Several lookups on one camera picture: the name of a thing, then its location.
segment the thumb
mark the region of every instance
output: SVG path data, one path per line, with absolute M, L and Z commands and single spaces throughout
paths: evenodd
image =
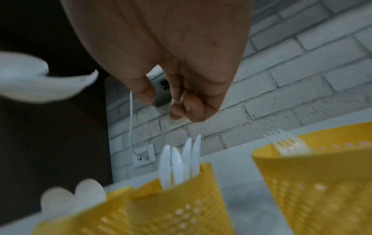
M 135 79 L 121 79 L 121 81 L 143 104 L 151 105 L 155 102 L 155 88 L 147 76 L 142 76 Z

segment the perforated basket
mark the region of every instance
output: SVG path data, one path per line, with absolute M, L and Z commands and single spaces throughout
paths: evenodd
M 296 235 L 372 234 L 372 122 L 300 136 L 313 154 L 252 153 Z
M 107 201 L 78 214 L 35 227 L 33 235 L 129 235 L 124 203 L 132 187 L 107 194 Z
M 133 190 L 126 211 L 135 235 L 234 234 L 211 164 L 169 190 L 159 180 Z

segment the hand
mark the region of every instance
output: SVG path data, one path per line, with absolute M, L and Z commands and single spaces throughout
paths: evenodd
M 220 108 L 247 43 L 251 0 L 62 0 L 83 45 L 143 103 L 160 65 L 173 120 L 202 122 Z

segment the wall socket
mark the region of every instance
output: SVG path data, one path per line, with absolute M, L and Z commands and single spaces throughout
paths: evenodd
M 153 144 L 145 145 L 141 148 L 134 149 L 134 152 L 139 155 L 139 157 L 137 157 L 136 155 L 132 154 L 134 168 L 139 168 L 156 162 Z

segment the brick wall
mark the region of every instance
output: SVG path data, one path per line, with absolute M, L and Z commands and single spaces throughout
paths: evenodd
M 220 112 L 204 123 L 174 123 L 169 105 L 145 107 L 134 116 L 134 147 L 153 143 L 158 155 L 164 144 L 182 147 L 201 134 L 207 155 L 270 129 L 291 130 L 371 106 L 371 12 L 372 1 L 365 0 L 284 0 L 260 12 Z M 116 182 L 151 172 L 156 163 L 133 168 L 127 91 L 109 83 L 115 81 L 107 85 L 115 90 L 108 93 L 107 118 Z

